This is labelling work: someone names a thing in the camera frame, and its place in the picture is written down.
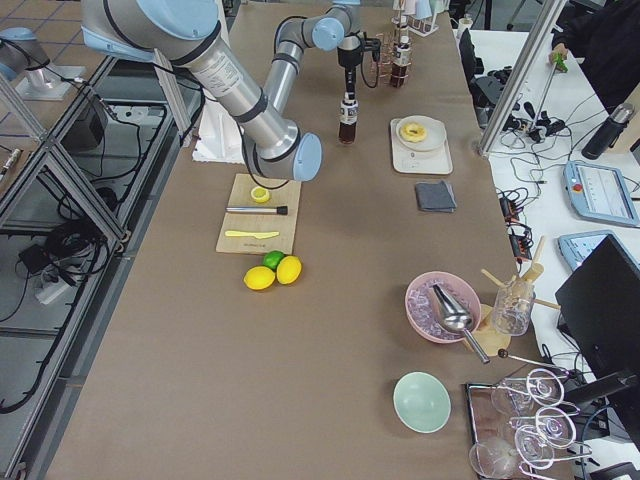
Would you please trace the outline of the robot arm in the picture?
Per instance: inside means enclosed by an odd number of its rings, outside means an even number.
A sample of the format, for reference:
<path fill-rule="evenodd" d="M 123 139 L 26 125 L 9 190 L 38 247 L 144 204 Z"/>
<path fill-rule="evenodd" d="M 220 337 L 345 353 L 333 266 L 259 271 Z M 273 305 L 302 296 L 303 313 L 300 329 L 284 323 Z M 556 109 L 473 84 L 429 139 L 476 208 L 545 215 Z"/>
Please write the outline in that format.
<path fill-rule="evenodd" d="M 278 28 L 265 85 L 259 85 L 222 37 L 214 1 L 84 1 L 82 32 L 90 48 L 150 63 L 160 51 L 189 70 L 253 142 L 248 170 L 265 178 L 309 181 L 321 166 L 319 137 L 283 117 L 307 48 L 342 49 L 360 32 L 359 4 L 336 1 L 316 17 Z"/>

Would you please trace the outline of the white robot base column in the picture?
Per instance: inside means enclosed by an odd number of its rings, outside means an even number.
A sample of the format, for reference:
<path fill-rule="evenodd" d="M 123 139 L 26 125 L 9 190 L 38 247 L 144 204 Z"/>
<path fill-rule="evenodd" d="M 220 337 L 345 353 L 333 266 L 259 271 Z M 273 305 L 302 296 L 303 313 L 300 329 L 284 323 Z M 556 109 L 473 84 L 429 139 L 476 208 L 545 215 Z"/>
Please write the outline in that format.
<path fill-rule="evenodd" d="M 219 103 L 207 102 L 203 108 L 192 158 L 201 163 L 243 163 L 240 131 Z"/>

